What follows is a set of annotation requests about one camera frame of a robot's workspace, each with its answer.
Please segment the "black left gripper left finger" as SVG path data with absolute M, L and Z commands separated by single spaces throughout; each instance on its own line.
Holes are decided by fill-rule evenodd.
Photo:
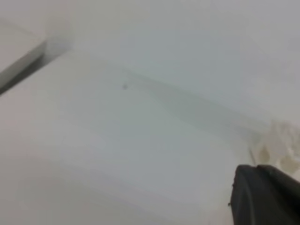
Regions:
M 256 166 L 239 165 L 229 202 L 235 225 L 298 225 L 295 211 Z

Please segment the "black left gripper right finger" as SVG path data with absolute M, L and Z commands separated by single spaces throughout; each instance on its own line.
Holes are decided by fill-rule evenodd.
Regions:
M 271 165 L 256 167 L 295 210 L 300 210 L 300 182 Z

